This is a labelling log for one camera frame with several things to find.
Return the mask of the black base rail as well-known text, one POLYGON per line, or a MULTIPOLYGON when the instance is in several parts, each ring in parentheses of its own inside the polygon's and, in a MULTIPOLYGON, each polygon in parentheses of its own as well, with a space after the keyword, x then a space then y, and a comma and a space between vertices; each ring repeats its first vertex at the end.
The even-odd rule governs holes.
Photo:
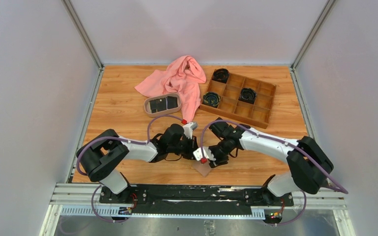
POLYGON ((132 215, 252 216, 258 219, 264 217, 258 212, 264 207, 278 211, 294 205, 291 193, 267 201, 258 187, 154 184, 131 185, 118 194, 103 187, 97 203, 130 204, 132 215))

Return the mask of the rolled belt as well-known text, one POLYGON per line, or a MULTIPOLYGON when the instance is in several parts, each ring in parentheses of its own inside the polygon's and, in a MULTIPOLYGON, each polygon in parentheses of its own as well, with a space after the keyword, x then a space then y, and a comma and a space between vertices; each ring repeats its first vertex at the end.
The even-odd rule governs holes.
POLYGON ((202 104, 213 108, 218 108, 220 101, 220 95, 211 91, 205 93, 202 97, 202 104))
POLYGON ((252 88, 242 88, 239 95, 239 101, 254 104, 257 97, 257 93, 252 88))
POLYGON ((213 72, 212 80, 226 84, 229 79, 230 73, 225 68, 217 69, 213 72))

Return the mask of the rolled belt front left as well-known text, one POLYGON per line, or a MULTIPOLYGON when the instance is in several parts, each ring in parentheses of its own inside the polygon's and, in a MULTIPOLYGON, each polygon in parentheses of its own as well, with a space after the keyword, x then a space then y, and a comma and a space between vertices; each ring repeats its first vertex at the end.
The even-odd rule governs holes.
POLYGON ((202 97, 202 104, 213 108, 218 108, 220 101, 220 95, 211 91, 205 93, 202 97))

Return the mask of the pink cloth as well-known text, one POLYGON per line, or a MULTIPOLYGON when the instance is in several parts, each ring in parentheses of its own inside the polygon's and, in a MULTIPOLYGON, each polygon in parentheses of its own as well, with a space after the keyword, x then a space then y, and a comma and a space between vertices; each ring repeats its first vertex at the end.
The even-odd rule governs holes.
POLYGON ((206 75, 200 64, 191 56, 181 56, 164 70, 155 70, 135 89, 145 97, 177 93, 181 99, 182 118, 192 121, 201 103, 200 84, 206 75))

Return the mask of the pink card holder wallet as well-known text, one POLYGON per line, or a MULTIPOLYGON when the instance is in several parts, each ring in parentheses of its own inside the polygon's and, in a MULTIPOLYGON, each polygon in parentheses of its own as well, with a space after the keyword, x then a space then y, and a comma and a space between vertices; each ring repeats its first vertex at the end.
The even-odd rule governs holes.
POLYGON ((201 162, 195 162, 192 167, 199 172, 203 177, 206 177, 212 170, 208 163, 202 164, 201 162))

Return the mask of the beige oval card tray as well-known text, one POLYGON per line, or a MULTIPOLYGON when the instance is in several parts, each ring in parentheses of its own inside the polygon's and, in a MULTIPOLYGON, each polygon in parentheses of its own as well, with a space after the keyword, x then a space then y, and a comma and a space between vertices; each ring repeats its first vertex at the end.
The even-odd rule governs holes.
POLYGON ((169 115, 181 110, 182 101, 177 93, 168 93, 145 100, 143 110, 151 118, 169 115))

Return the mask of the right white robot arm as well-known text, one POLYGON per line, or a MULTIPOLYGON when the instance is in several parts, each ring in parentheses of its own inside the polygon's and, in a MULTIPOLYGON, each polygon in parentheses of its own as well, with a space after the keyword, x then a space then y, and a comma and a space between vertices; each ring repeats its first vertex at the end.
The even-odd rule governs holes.
POLYGON ((227 164, 233 150, 259 152, 288 165, 288 172, 270 176, 263 184, 261 198, 267 205, 276 204, 282 195, 292 191, 316 194, 334 169, 325 152, 308 136, 300 140, 280 138, 221 118, 209 123, 208 129, 220 139, 201 152, 201 158, 209 160, 211 168, 227 164))

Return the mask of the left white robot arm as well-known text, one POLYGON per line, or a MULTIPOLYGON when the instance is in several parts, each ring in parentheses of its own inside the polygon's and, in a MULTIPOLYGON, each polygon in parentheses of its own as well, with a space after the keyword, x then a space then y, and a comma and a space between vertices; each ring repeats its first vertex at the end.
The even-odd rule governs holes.
POLYGON ((131 197, 130 184, 116 167, 125 159, 157 163, 167 159, 170 153, 193 160, 198 149, 193 131, 196 122, 184 125, 172 124, 163 133, 147 141, 126 139, 108 129, 88 142, 76 152, 82 174, 92 182, 107 187, 119 203, 126 203, 131 197))

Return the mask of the wooden divided tray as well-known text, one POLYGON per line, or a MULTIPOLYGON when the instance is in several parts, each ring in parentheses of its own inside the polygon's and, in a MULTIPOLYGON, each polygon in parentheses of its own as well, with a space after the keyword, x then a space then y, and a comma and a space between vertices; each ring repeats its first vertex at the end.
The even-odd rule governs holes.
POLYGON ((202 95, 199 109, 217 116, 223 116, 241 123, 266 129, 270 122, 276 88, 275 84, 231 72, 226 84, 213 81, 211 76, 205 93, 211 91, 220 95, 219 106, 218 108, 213 108, 203 105, 202 95), (242 88, 252 88, 256 91, 257 97, 254 104, 238 100, 242 88))

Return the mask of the rolled belt middle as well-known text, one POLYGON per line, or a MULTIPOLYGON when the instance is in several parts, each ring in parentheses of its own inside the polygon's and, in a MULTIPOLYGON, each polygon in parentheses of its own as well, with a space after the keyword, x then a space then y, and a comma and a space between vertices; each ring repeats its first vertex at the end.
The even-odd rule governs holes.
POLYGON ((254 104, 257 97, 257 93, 252 88, 242 88, 239 95, 239 101, 254 104))

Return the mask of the rolled belt back left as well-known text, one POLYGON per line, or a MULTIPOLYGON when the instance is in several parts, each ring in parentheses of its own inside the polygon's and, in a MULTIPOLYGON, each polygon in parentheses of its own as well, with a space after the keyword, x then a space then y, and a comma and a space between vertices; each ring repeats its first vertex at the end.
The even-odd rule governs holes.
POLYGON ((213 72, 212 80, 226 84, 229 79, 230 73, 225 68, 217 69, 213 72))

